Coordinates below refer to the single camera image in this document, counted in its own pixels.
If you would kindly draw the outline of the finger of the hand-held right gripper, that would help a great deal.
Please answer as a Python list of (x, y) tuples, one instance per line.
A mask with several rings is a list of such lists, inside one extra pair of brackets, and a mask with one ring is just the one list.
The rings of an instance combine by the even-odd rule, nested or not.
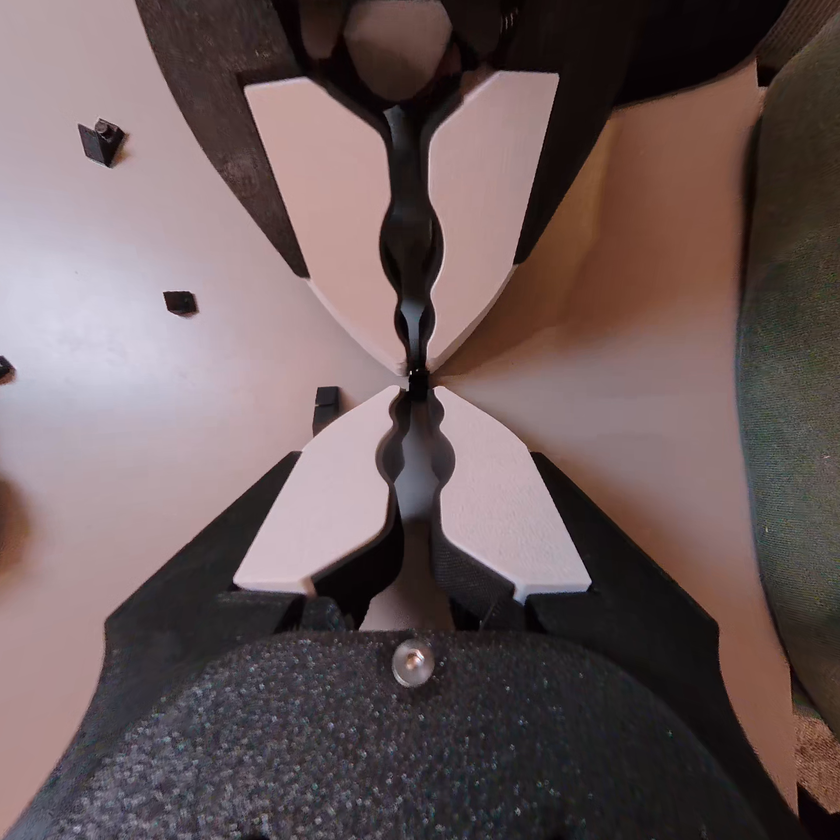
[(382, 116), (308, 77), (245, 87), (314, 295), (366, 352), (404, 375), (398, 292), (382, 264), (392, 204)]
[(507, 286), (554, 98), (555, 72), (493, 70), (456, 89), (427, 135), (427, 194), (443, 239), (429, 301), (436, 372)]

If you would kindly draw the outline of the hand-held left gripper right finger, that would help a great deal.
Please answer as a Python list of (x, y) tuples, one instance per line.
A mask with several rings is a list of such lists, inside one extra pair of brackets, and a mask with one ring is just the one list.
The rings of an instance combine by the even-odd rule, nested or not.
[(530, 596), (590, 589), (528, 447), (448, 389), (431, 391), (431, 565), (458, 627), (520, 623)]

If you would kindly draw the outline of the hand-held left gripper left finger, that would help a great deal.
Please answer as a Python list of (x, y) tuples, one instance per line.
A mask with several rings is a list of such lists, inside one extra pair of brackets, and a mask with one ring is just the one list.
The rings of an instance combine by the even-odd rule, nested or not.
[(233, 583), (243, 591), (323, 596), (360, 626), (403, 567), (396, 479), (406, 393), (388, 386), (300, 452)]

